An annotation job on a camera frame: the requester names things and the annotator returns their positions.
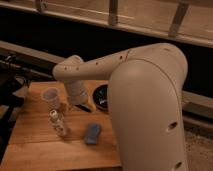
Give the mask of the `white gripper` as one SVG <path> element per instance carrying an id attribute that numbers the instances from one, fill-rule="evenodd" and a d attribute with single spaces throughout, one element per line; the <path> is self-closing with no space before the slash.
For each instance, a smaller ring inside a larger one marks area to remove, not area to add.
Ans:
<path id="1" fill-rule="evenodd" d="M 84 83 L 81 80 L 66 82 L 64 84 L 67 100 L 70 104 L 83 104 L 88 100 L 87 90 Z M 62 113 L 67 113 L 71 110 L 71 107 L 67 103 L 62 103 L 60 106 L 60 111 Z"/>

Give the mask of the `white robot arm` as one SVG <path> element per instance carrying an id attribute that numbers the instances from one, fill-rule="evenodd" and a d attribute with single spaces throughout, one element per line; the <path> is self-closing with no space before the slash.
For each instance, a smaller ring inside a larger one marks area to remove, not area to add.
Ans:
<path id="1" fill-rule="evenodd" d="M 106 80 L 107 102 L 123 171 L 188 171 L 182 87 L 188 65 L 168 43 L 130 48 L 88 62 L 55 65 L 68 102 L 82 104 L 84 80 Z"/>

